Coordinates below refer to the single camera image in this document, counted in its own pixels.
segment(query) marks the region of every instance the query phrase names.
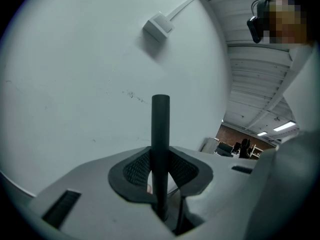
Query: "headset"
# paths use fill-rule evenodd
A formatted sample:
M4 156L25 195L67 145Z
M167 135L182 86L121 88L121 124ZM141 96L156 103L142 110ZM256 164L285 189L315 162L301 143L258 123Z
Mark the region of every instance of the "headset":
M251 4L251 12L253 17L247 20L246 24L249 27L253 41L258 44L263 37L263 25L269 16L264 17L264 12L269 11L270 0L255 0ZM254 14L254 6L256 6L257 16Z

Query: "rectangular slot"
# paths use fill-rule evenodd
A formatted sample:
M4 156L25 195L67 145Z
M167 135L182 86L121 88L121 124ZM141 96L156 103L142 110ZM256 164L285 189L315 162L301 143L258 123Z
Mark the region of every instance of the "rectangular slot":
M42 219L58 229L80 196L78 192L66 190Z
M244 173L244 174L251 174L251 172L253 170L251 168L247 168L247 167L243 167L243 166L239 166L239 165L233 166L231 169L238 171L240 173Z

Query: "brick wall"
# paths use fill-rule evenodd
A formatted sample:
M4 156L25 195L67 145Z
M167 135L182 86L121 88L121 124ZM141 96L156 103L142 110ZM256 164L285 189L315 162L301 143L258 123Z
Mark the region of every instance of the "brick wall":
M216 138L219 139L219 141L227 143L230 146L234 146L236 142L241 143L243 139L250 139L251 145L256 145L257 148L261 150L267 150L267 149L273 149L274 146L260 140L257 138L254 138L250 135L246 135L240 131L237 131L235 129L229 128L227 126L221 125L220 129L216 135Z

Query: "black headphones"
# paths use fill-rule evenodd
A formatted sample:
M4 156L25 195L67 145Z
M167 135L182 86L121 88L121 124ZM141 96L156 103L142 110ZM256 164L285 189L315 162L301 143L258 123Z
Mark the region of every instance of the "black headphones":
M247 20L246 24L249 27L253 41L258 44L263 37L264 19L268 19L269 15L264 16L264 12L269 12L270 0L255 0L251 4L253 17ZM256 6L257 17L254 14L254 6Z

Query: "black rod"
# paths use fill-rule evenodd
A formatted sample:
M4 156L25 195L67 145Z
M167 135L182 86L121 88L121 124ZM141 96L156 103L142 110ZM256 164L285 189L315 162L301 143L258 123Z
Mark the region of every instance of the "black rod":
M151 153L152 191L157 197L153 207L157 215L165 221L168 218L168 163L170 135L170 97L158 94L152 96L151 112Z

